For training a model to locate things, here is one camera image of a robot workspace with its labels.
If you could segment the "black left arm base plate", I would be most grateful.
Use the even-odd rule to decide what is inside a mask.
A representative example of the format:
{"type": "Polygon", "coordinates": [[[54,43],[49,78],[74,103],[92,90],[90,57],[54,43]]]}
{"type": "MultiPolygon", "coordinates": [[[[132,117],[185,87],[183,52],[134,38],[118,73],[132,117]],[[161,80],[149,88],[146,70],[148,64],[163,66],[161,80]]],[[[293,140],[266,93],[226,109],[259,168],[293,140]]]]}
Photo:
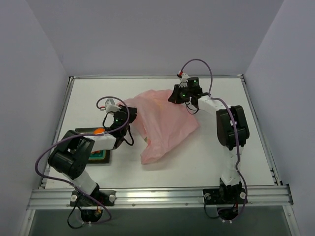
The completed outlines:
{"type": "MultiPolygon", "coordinates": [[[[114,190],[101,190],[100,193],[95,197],[104,206],[113,206],[116,200],[116,192],[114,190]]],[[[97,203],[84,196],[83,194],[73,191],[71,193],[69,206],[73,207],[77,204],[79,207],[95,207],[97,203]]]]}

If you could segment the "pink plastic bag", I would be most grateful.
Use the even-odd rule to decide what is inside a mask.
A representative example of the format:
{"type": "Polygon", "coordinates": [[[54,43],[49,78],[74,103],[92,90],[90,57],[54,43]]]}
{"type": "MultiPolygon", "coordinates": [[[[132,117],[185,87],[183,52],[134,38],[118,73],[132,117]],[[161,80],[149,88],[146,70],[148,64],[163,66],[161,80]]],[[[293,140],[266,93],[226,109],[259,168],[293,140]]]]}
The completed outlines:
{"type": "Polygon", "coordinates": [[[160,160],[199,127],[183,105],[168,102],[171,93],[148,90],[125,100],[129,108],[137,109],[132,125],[147,143],[140,154],[142,165],[160,160]]]}

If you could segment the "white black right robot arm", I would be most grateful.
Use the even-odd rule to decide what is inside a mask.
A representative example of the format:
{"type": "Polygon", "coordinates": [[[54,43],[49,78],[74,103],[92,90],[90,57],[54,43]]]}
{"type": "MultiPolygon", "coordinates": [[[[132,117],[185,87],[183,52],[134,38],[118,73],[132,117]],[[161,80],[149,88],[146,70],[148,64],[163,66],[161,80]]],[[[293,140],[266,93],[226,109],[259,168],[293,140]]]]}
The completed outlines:
{"type": "Polygon", "coordinates": [[[247,186],[240,173],[242,150],[250,136],[242,106],[229,106],[221,98],[203,92],[199,78],[178,75],[180,82],[174,86],[168,101],[174,104],[190,103],[197,111],[216,117],[217,138],[224,150],[225,166],[222,168],[220,186],[215,194],[209,193],[205,201],[214,204],[245,204],[247,186]]]}

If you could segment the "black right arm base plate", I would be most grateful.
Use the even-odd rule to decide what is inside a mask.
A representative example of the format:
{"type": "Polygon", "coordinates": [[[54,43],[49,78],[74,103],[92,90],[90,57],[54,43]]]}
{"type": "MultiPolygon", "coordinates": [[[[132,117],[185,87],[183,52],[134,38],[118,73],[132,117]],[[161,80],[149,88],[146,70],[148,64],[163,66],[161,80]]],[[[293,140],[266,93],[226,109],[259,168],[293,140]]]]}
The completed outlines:
{"type": "Polygon", "coordinates": [[[245,189],[222,190],[219,188],[203,189],[204,200],[207,205],[233,205],[248,203],[245,198],[245,189]]]}

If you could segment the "red orange fake fruit bunch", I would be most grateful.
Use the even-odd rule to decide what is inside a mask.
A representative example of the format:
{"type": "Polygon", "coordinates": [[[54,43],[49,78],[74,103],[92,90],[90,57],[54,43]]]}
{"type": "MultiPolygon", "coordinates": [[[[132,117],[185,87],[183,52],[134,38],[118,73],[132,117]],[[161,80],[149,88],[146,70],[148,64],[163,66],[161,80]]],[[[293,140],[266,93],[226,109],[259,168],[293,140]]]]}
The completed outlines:
{"type": "Polygon", "coordinates": [[[99,150],[99,151],[94,151],[94,152],[91,153],[91,155],[99,155],[99,154],[101,154],[101,150],[99,150]]]}

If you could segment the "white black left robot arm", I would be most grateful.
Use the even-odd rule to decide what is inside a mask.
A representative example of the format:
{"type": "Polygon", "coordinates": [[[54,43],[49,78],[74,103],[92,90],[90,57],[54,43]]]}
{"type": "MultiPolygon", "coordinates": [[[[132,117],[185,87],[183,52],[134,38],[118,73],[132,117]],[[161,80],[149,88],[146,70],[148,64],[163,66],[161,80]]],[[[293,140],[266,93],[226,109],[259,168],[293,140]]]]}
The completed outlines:
{"type": "Polygon", "coordinates": [[[67,177],[77,191],[96,199],[101,195],[99,185],[86,171],[86,165],[93,152],[115,150],[126,141],[130,134],[130,124],[137,117],[137,109],[123,105],[109,111],[113,115],[111,126],[103,126],[93,133],[69,130],[56,145],[48,158],[48,164],[57,172],[67,177]]]}

